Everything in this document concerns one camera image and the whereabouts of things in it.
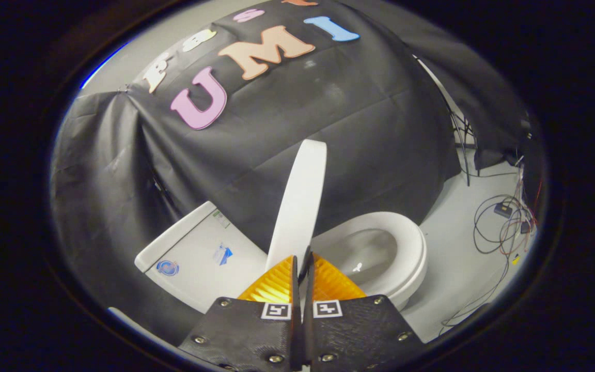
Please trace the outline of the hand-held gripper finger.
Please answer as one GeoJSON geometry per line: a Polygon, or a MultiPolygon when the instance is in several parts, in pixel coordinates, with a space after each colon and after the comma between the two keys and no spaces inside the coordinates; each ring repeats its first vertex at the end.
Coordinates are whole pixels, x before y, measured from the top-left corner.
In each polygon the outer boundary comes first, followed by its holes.
{"type": "Polygon", "coordinates": [[[287,257],[238,298],[218,297],[180,349],[228,371],[291,371],[300,326],[298,265],[287,257]]]}
{"type": "Polygon", "coordinates": [[[427,346],[383,294],[352,293],[354,283],[311,254],[305,274],[302,339],[311,371],[396,371],[427,346]]]}

